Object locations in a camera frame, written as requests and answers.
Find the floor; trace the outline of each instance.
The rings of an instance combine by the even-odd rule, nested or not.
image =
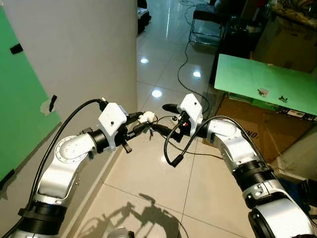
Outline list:
[[[178,83],[176,73],[185,60],[190,26],[184,18],[187,7],[177,0],[149,0],[148,9],[151,23],[137,38],[138,108],[162,117],[171,115],[161,108],[163,104],[180,103],[188,93]],[[189,61],[180,78],[205,94],[210,90],[215,48],[189,46],[187,52]],[[152,96],[154,90],[161,96]],[[160,122],[173,126],[169,118]],[[184,138],[177,146],[184,148],[187,141]],[[137,238],[255,237],[234,177],[223,160],[212,156],[220,156],[219,151],[195,139],[189,152],[209,155],[186,154],[173,168],[165,161],[163,144],[157,133],[151,141],[147,133],[130,142],[133,152],[120,154],[75,237],[102,237],[109,224],[125,226]],[[168,152],[172,158],[179,154],[171,146]]]

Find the tiled floor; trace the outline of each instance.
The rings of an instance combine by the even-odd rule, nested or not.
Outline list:
[[[149,0],[150,25],[137,39],[138,108],[170,115],[161,106],[180,103],[188,93],[176,74],[184,62],[189,25],[185,6],[177,0]],[[193,9],[188,11],[188,18]],[[213,47],[189,46],[189,61],[180,73],[188,87],[205,93],[213,62]],[[199,71],[200,78],[193,72]],[[153,90],[162,96],[155,98]],[[169,119],[163,124],[173,126]],[[188,138],[179,147],[183,148]],[[224,162],[213,156],[186,154],[173,168],[163,155],[164,139],[142,134],[130,142],[133,152],[122,153],[96,196],[75,237],[102,237],[105,228],[125,226],[137,238],[254,237],[242,193]],[[219,151],[195,139],[190,152],[220,156]],[[170,157],[179,154],[169,147]]]

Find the brown cardboard box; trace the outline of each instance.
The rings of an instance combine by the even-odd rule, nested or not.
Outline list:
[[[271,17],[253,58],[260,62],[311,72],[316,63],[317,33],[279,16]]]
[[[267,162],[276,159],[314,125],[311,121],[280,115],[227,96],[223,97],[216,115],[239,122]]]

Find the green backdrop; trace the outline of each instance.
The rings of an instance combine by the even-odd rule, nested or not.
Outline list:
[[[15,169],[60,121],[45,116],[41,104],[49,98],[24,52],[13,55],[18,44],[0,6],[0,180]]]

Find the chair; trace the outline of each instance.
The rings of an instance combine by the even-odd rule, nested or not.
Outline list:
[[[193,43],[204,44],[204,45],[212,45],[212,46],[218,45],[211,42],[192,40],[192,35],[204,35],[204,36],[216,37],[220,39],[222,35],[222,27],[225,25],[228,18],[229,18],[228,14],[216,12],[214,5],[204,4],[204,3],[197,4],[193,14],[193,21],[192,21],[192,25],[191,25],[191,29],[189,33],[189,41]],[[213,35],[208,33],[196,32],[195,31],[196,20],[211,21],[211,22],[220,24],[219,34]]]

